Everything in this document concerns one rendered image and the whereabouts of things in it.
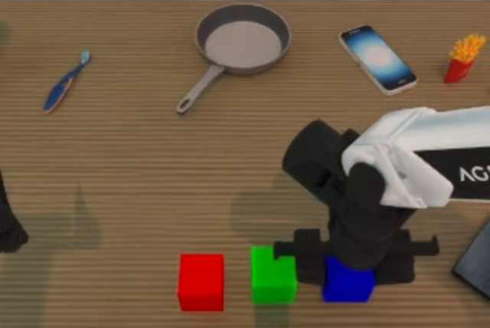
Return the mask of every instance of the wooden table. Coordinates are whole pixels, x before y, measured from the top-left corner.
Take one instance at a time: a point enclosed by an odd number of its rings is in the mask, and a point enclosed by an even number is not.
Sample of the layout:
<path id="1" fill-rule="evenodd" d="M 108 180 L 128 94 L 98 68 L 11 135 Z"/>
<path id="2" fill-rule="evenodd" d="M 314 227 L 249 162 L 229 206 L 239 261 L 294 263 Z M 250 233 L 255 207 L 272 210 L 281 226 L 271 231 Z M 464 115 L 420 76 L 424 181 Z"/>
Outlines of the wooden table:
<path id="1" fill-rule="evenodd" d="M 267 2 L 289 21 L 290 53 L 255 77 L 225 76 L 187 116 L 176 103 L 206 69 L 198 19 L 219 2 L 2 2 L 0 165 L 31 235 L 0 256 L 2 328 L 489 327 L 488 303 L 450 274 L 490 205 L 418 212 L 413 284 L 376 289 L 363 305 L 297 302 L 254 309 L 252 244 L 325 230 L 326 207 L 281 172 L 290 140 L 316 118 L 364 130 L 389 110 L 488 103 L 484 51 L 467 79 L 445 86 L 456 39 L 490 35 L 487 2 Z M 383 97 L 337 42 L 368 23 L 420 77 Z M 89 48 L 93 61 L 50 116 L 45 94 Z M 222 253 L 226 311 L 184 315 L 175 296 L 179 254 Z"/>

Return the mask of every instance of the blue phone screen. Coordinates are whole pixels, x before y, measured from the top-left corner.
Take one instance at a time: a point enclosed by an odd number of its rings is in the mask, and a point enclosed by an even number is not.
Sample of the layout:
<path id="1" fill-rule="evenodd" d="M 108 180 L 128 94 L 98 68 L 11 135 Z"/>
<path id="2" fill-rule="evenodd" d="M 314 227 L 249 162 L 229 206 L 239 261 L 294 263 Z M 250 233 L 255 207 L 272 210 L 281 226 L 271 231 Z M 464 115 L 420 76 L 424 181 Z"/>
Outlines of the blue phone screen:
<path id="1" fill-rule="evenodd" d="M 384 89 L 395 90 L 417 79 L 372 27 L 365 25 L 346 31 L 341 38 Z"/>

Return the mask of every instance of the cell phone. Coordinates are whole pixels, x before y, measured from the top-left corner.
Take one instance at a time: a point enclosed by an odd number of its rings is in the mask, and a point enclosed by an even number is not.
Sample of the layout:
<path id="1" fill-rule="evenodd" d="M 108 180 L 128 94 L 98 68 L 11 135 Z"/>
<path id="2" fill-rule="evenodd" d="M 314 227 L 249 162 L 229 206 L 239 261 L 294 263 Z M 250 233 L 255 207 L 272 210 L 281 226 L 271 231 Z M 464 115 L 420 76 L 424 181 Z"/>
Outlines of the cell phone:
<path id="1" fill-rule="evenodd" d="M 381 93 L 393 96 L 417 84 L 417 76 L 370 25 L 343 31 L 338 40 Z"/>

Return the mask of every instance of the frying pan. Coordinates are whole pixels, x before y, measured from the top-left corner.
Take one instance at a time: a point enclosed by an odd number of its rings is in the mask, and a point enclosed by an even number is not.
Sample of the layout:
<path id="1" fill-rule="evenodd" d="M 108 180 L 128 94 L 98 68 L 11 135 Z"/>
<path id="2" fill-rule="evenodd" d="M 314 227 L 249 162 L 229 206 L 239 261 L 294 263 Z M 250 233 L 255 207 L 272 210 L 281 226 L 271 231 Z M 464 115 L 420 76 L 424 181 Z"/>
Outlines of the frying pan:
<path id="1" fill-rule="evenodd" d="M 179 115 L 186 114 L 224 72 L 245 76 L 273 67 L 289 50 L 291 32 L 286 20 L 269 8 L 233 4 L 215 9 L 201 19 L 196 44 L 210 66 L 178 103 Z"/>

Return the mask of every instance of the toothbrush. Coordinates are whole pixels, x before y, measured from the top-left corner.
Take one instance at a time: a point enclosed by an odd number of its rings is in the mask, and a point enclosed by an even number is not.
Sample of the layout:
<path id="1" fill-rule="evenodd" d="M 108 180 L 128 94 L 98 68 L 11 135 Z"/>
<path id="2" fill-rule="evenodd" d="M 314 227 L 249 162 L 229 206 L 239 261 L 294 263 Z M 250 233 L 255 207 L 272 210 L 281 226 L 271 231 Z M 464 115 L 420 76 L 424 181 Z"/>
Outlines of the toothbrush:
<path id="1" fill-rule="evenodd" d="M 61 103 L 63 98 L 67 95 L 71 88 L 72 83 L 75 81 L 78 73 L 87 65 L 90 61 L 90 52 L 85 50 L 80 54 L 80 63 L 72 71 L 67 73 L 61 80 L 51 89 L 51 92 L 47 95 L 44 102 L 43 111 L 48 114 L 54 111 Z"/>

